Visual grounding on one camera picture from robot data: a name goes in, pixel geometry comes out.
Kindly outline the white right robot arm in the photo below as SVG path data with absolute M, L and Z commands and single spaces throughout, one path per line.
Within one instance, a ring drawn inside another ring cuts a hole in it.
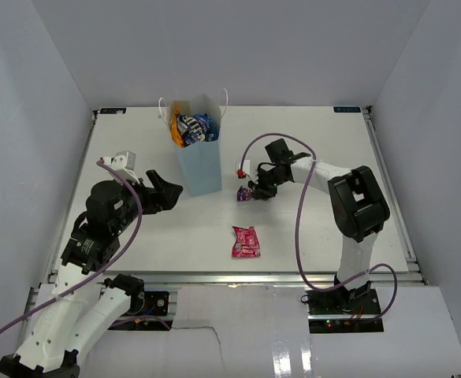
M 323 297 L 340 312 L 354 313 L 370 292 L 371 255 L 390 218 L 389 205 L 371 168 L 347 169 L 323 163 L 310 147 L 296 154 L 287 139 L 285 134 L 275 134 L 275 141 L 265 148 L 269 160 L 258 164 L 256 177 L 247 186 L 256 200 L 274 198 L 284 183 L 302 184 L 303 195 L 312 187 L 329 196 L 333 219 L 342 235 L 340 266 L 331 287 L 322 289 L 308 283 L 307 297 L 311 301 Z

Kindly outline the blue snack bag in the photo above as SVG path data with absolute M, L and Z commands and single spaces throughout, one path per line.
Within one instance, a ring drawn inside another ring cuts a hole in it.
M 176 129 L 183 146 L 198 142 L 213 142 L 218 139 L 219 130 L 215 121 L 207 113 L 197 113 L 193 116 L 177 115 Z

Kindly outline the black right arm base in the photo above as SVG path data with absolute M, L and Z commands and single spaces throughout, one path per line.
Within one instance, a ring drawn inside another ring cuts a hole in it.
M 312 335 L 382 333 L 385 330 L 382 319 L 371 321 L 381 313 L 375 289 L 348 304 L 340 304 L 334 291 L 307 291 L 300 301 L 307 306 Z

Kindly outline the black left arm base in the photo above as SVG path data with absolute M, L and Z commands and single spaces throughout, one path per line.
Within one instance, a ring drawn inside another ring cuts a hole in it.
M 134 297 L 130 308 L 111 325 L 116 331 L 168 331 L 172 321 L 168 291 L 144 291 Z

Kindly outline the red pink candy packet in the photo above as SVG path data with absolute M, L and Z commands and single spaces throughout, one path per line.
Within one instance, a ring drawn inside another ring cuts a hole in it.
M 254 227 L 232 227 L 236 235 L 236 241 L 232 247 L 233 258 L 259 258 L 261 247 Z

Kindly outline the purple Skittles packet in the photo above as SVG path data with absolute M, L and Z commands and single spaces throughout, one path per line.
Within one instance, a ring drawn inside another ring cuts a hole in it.
M 249 187 L 241 186 L 236 193 L 238 202 L 247 202 L 255 198 L 255 193 Z

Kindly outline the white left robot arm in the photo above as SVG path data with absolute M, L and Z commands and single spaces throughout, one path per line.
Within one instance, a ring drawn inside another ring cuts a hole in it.
M 142 280 L 119 274 L 105 281 L 105 293 L 83 314 L 93 290 L 95 273 L 116 255 L 119 237 L 144 215 L 171 210 L 183 188 L 147 171 L 142 180 L 96 183 L 76 219 L 61 255 L 61 266 L 49 305 L 40 311 L 30 334 L 14 354 L 0 360 L 8 377 L 78 377 L 89 350 L 121 315 L 138 313 L 144 305 Z

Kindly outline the orange Kettle chips bag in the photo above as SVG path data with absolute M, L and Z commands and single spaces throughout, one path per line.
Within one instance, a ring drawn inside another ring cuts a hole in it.
M 171 138 L 174 144 L 177 145 L 179 148 L 184 149 L 186 145 L 182 138 L 182 134 L 180 133 L 177 127 L 177 120 L 178 120 L 179 115 L 180 115 L 180 108 L 177 104 L 175 104 L 173 106 L 173 114 L 171 116 L 171 121 L 170 121 L 170 134 L 171 134 Z

